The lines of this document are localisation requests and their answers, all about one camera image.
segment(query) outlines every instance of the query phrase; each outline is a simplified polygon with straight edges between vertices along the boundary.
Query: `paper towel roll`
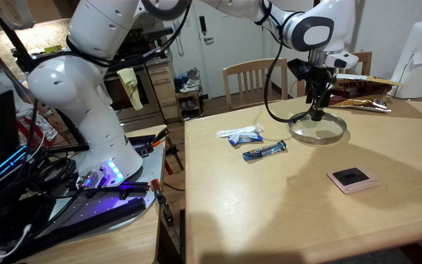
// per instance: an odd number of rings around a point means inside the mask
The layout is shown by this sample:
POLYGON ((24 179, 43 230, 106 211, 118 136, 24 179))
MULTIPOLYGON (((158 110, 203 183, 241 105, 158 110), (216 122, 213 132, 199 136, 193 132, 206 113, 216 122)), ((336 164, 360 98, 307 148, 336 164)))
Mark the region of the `paper towel roll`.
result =
POLYGON ((422 22, 416 22, 407 36, 391 80, 399 82, 389 91, 398 98, 422 97, 422 22))

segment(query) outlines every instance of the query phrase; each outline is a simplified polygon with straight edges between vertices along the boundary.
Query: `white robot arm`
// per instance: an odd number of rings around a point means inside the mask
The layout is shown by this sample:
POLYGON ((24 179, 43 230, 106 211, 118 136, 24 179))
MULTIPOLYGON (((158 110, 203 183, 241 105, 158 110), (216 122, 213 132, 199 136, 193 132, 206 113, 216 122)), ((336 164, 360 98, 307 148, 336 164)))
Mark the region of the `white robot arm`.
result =
MULTIPOLYGON (((77 56, 39 63, 29 88, 42 102, 61 110, 89 144, 76 155, 79 176, 89 186, 117 186, 134 174, 142 158, 124 138, 112 108, 99 89, 111 60, 139 14, 159 19, 183 13, 190 0, 80 0, 70 20, 68 47, 77 56)), ((348 67, 355 57, 342 51, 354 0, 323 0, 304 12, 284 12, 268 0, 203 0, 231 16, 244 16, 271 31, 287 47, 310 51, 309 63, 348 67)))

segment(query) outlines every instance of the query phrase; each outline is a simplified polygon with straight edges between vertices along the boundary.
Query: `floor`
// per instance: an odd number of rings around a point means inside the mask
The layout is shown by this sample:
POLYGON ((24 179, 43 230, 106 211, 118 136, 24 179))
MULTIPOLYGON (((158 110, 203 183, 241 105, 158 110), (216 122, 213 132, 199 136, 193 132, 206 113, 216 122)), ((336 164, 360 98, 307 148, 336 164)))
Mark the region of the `floor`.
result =
MULTIPOLYGON (((203 102, 203 116, 218 114, 225 111, 224 98, 206 100, 203 102)), ((181 122, 168 123, 169 139, 178 149, 178 157, 184 164, 184 124, 181 122)), ((184 210, 184 171, 178 167, 178 163, 172 155, 165 157, 169 164, 172 174, 164 173, 164 195, 174 214, 174 224, 166 227, 166 233, 174 245, 175 251, 180 252, 180 211, 184 210)), ((334 261, 334 264, 416 264, 422 262, 422 248, 417 245, 408 245, 373 254, 366 254, 348 259, 334 261)))

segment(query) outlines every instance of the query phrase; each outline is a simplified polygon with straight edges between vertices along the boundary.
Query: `wooden table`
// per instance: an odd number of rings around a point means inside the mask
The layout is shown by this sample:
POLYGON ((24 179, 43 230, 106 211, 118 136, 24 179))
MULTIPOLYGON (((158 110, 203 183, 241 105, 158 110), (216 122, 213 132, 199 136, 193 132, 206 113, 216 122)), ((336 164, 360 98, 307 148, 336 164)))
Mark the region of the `wooden table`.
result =
MULTIPOLYGON (((391 100, 392 113, 326 110, 347 133, 307 145, 263 107, 186 123, 187 262, 323 262, 422 240, 422 101, 391 100), (259 123, 265 144, 287 152, 244 163, 219 129, 259 123), (380 186, 344 195, 328 171, 363 166, 380 186)), ((276 116, 306 110, 303 98, 271 105, 276 116)))
MULTIPOLYGON (((125 136, 155 135, 164 124, 125 133, 125 136)), ((68 240, 35 254, 23 262, 42 264, 105 264, 155 262, 158 248, 158 204, 153 202, 133 223, 114 232, 68 240)))

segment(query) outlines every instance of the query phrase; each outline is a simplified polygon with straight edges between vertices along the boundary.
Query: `wooden chair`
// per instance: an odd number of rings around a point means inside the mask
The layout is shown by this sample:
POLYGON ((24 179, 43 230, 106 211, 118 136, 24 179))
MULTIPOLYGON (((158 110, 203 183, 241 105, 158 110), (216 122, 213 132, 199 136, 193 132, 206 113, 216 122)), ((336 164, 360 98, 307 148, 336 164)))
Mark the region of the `wooden chair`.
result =
POLYGON ((358 61, 354 67, 347 69, 345 73, 357 73, 357 66, 360 64, 360 75, 370 75, 370 61, 372 61, 372 53, 370 51, 363 51, 363 53, 353 53, 354 56, 358 57, 358 61))
MULTIPOLYGON (((227 110, 244 108, 263 102, 266 72, 273 58, 243 61, 222 69, 227 110)), ((276 60, 272 73, 281 73, 281 100, 287 100, 287 60, 276 60)), ((268 98, 273 98, 269 82, 268 98)))

